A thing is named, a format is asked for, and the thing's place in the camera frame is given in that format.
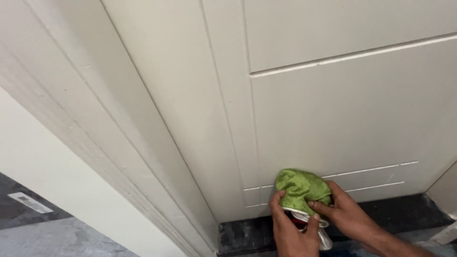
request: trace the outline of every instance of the label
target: label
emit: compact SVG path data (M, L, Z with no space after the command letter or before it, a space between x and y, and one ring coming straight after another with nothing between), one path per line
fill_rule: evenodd
M8 196L39 213L48 213L53 211L22 192L10 193Z

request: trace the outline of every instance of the bundle of fabric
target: bundle of fabric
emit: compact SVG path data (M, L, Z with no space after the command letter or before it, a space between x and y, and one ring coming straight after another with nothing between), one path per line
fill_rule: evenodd
M327 182L321 177L307 171L297 169L282 170L276 177L276 189L278 191L286 191L280 205L283 210L291 212L293 216L292 222L297 227L307 224L308 219L315 214L307 202L319 201L330 205L332 201L332 191ZM332 241L324 230L327 226L329 226L329 223L321 217L319 221L321 250L332 248Z

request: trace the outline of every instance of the white door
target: white door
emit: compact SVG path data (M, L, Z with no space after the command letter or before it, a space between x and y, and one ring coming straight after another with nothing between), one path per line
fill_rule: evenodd
M268 215L283 168L369 201L424 192L455 161L456 1L116 5L219 222Z

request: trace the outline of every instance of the green cloth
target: green cloth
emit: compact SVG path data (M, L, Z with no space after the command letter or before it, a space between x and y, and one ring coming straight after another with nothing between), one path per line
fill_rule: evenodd
M284 169L276 177L276 189L285 190L286 195L280 205L306 212L313 215L315 212L308 206L308 201L320 201L330 205L332 191L327 182L321 177L296 169Z

